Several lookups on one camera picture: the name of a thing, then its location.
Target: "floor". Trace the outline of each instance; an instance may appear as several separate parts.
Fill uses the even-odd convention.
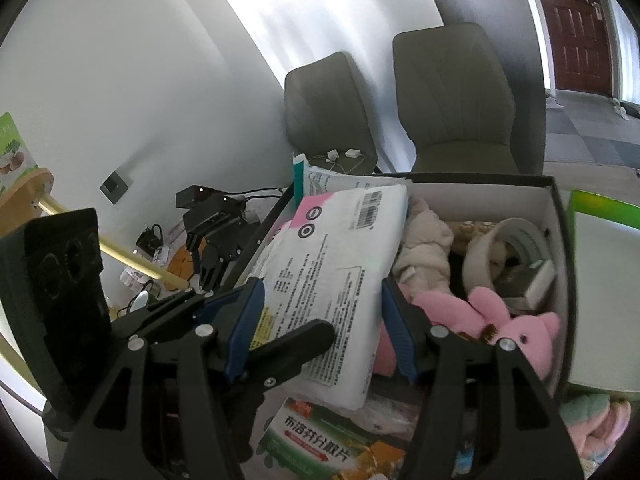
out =
[[[559,90],[558,102],[546,111],[544,173],[561,189],[640,206],[640,120],[625,121],[602,96]]]
[[[640,120],[618,115],[608,98],[558,91],[546,111],[545,161],[640,168]]]

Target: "red door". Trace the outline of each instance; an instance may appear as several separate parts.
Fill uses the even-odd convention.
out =
[[[611,95],[609,38],[600,0],[541,0],[556,88]]]

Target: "pink stuffed bunny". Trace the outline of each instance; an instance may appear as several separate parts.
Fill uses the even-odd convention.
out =
[[[464,333],[473,339],[487,336],[489,344],[495,344],[503,337],[513,339],[541,379],[551,369],[553,339],[560,329],[560,319],[553,312],[511,319],[500,296],[483,286],[471,291],[469,303],[437,290],[428,290],[415,296],[413,304],[423,309],[433,324],[444,325],[452,332]],[[374,373],[390,376],[395,368],[396,357],[383,328]]]

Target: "chair backrest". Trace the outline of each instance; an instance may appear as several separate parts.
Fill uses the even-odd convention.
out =
[[[394,69],[400,122],[417,149],[453,140],[509,144],[513,95],[476,23],[398,34]]]
[[[376,157],[367,114],[343,53],[289,72],[284,104],[287,137],[300,152],[324,155],[353,148]]]

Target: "gray chair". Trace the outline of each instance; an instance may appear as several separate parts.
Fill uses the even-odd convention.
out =
[[[347,57],[336,52],[289,72],[284,81],[287,137],[314,166],[338,166],[325,161],[338,150],[345,173],[370,174],[378,156],[367,114],[356,88]],[[346,150],[360,150],[359,158],[347,158]]]
[[[482,27],[460,23],[394,38],[398,115],[413,171],[518,173],[513,95]]]

